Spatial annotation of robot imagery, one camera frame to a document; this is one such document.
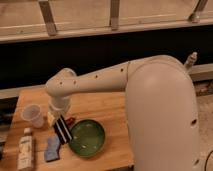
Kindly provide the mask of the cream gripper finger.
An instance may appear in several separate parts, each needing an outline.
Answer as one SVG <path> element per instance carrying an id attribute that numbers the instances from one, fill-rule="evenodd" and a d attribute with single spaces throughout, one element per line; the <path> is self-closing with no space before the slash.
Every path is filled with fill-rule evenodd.
<path id="1" fill-rule="evenodd" d="M 47 113 L 47 122 L 50 127 L 53 127 L 56 122 L 56 117 L 51 112 Z"/>

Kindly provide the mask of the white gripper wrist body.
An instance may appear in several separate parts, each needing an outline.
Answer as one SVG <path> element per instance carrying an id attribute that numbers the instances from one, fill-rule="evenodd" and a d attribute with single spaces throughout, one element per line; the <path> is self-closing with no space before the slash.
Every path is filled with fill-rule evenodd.
<path id="1" fill-rule="evenodd" d="M 49 100 L 48 115 L 54 118 L 64 116 L 70 108 L 70 97 L 56 98 L 51 97 Z"/>

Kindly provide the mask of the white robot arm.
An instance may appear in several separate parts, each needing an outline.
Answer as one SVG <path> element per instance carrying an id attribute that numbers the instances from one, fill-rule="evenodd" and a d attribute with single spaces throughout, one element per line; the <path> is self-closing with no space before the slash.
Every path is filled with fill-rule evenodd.
<path id="1" fill-rule="evenodd" d="M 187 68 L 157 55 L 84 75 L 69 68 L 46 83 L 48 117 L 54 123 L 83 92 L 125 93 L 134 171 L 201 171 L 196 93 Z"/>

